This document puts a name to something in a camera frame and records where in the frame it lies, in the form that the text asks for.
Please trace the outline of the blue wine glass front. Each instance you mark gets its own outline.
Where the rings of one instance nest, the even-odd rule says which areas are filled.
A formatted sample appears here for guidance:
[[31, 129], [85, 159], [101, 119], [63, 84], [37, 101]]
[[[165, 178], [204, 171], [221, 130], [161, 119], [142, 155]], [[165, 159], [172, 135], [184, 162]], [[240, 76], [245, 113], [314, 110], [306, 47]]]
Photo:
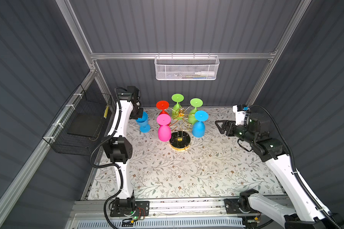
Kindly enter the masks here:
[[140, 126], [140, 131], [142, 133], [148, 133], [151, 129], [148, 121], [148, 114], [144, 111], [142, 118], [138, 118], [136, 123]]

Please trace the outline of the blue wine glass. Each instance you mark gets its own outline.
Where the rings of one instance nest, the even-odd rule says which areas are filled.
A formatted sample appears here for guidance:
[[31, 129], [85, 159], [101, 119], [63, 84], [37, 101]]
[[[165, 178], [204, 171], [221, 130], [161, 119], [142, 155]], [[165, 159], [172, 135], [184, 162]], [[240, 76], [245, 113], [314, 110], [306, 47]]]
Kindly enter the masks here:
[[148, 133], [151, 129], [148, 121], [148, 114], [144, 111], [142, 118], [138, 118], [136, 123], [140, 126], [140, 131], [142, 133]]
[[197, 111], [195, 113], [195, 119], [197, 122], [193, 125], [192, 134], [194, 137], [201, 138], [205, 134], [204, 122], [208, 119], [209, 115], [205, 111]]

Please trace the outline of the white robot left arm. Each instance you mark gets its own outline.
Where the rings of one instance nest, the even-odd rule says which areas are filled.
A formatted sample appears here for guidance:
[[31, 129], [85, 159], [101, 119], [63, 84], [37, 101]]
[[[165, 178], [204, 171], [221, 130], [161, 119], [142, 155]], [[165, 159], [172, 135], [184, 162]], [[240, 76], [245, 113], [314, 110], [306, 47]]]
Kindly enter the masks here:
[[129, 177], [129, 160], [132, 158], [133, 148], [126, 135], [129, 120], [142, 118], [143, 108], [140, 106], [139, 89], [135, 86], [127, 86], [126, 89], [117, 87], [115, 95], [116, 114], [108, 140], [102, 147], [106, 157], [113, 164], [119, 186], [114, 197], [114, 210], [124, 210], [126, 215], [132, 215], [136, 209], [134, 190]]

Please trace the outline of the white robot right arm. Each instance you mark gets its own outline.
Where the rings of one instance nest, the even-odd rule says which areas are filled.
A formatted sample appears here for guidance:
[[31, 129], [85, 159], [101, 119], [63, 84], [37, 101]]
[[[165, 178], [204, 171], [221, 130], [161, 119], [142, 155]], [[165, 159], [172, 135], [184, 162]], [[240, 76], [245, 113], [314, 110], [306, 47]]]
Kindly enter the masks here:
[[332, 213], [311, 190], [295, 167], [289, 147], [270, 137], [269, 128], [273, 122], [271, 115], [259, 113], [247, 114], [242, 121], [215, 121], [220, 133], [249, 143], [251, 150], [274, 173], [293, 204], [293, 208], [282, 206], [250, 189], [240, 194], [239, 209], [243, 213], [259, 211], [285, 229], [340, 229], [344, 225], [341, 215]]

